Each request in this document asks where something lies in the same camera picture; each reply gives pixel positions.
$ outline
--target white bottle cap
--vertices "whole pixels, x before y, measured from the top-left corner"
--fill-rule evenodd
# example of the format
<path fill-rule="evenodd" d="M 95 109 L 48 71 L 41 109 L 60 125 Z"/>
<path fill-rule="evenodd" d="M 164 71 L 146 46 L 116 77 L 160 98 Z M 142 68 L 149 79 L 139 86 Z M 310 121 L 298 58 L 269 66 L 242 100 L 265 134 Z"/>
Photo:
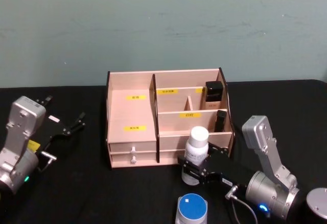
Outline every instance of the white bottle cap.
<path fill-rule="evenodd" d="M 203 147 L 208 143 L 209 132 L 205 127 L 195 126 L 191 130 L 189 143 L 194 147 Z"/>

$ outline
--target cable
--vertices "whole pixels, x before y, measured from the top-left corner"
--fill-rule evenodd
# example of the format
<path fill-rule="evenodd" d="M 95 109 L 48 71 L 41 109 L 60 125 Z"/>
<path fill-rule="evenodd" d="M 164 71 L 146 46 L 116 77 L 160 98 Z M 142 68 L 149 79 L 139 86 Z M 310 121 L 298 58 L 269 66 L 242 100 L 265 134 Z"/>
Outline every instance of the cable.
<path fill-rule="evenodd" d="M 231 198 L 231 203 L 232 203 L 232 207 L 233 207 L 233 211 L 234 211 L 234 216 L 235 216 L 235 219 L 236 219 L 238 224 L 241 224 L 241 223 L 240 223 L 239 219 L 237 218 L 237 214 L 236 214 L 236 211 L 235 211 L 235 206 L 234 206 L 233 200 L 236 200 L 237 202 L 239 202 L 239 203 L 243 204 L 245 207 L 247 207 L 251 211 L 251 213 L 252 213 L 252 215 L 254 217 L 255 224 L 258 224 L 258 219 L 257 219 L 257 217 L 255 215 L 255 212 L 252 210 L 252 208 L 247 203 L 243 202 L 242 200 L 239 200 L 238 198 L 233 197 L 233 198 Z"/>

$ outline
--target blue led light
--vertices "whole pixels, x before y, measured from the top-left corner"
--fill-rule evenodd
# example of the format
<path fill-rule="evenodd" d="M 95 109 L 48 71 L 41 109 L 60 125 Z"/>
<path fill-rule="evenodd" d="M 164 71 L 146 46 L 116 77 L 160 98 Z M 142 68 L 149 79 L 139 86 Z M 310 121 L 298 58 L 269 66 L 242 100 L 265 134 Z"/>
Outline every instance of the blue led light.
<path fill-rule="evenodd" d="M 259 209 L 261 209 L 263 212 L 268 212 L 268 208 L 265 205 L 259 205 Z"/>

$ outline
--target white bottle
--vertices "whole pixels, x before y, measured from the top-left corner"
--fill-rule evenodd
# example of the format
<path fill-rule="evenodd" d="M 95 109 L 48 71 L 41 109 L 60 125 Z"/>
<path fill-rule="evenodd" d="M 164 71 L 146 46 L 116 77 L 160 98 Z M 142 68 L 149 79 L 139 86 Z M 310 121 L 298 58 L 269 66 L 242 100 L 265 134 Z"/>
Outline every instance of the white bottle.
<path fill-rule="evenodd" d="M 191 130 L 190 138 L 186 142 L 185 159 L 199 166 L 208 154 L 209 132 L 205 127 L 196 126 Z M 183 181 L 191 186 L 199 184 L 199 181 L 182 171 Z"/>

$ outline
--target blue and white container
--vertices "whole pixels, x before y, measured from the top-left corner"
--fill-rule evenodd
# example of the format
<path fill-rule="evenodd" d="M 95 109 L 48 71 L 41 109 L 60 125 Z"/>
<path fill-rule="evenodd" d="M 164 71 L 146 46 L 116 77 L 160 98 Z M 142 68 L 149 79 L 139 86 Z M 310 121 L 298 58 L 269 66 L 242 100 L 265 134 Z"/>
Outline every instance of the blue and white container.
<path fill-rule="evenodd" d="M 178 198 L 175 224 L 206 224 L 208 202 L 198 194 Z"/>

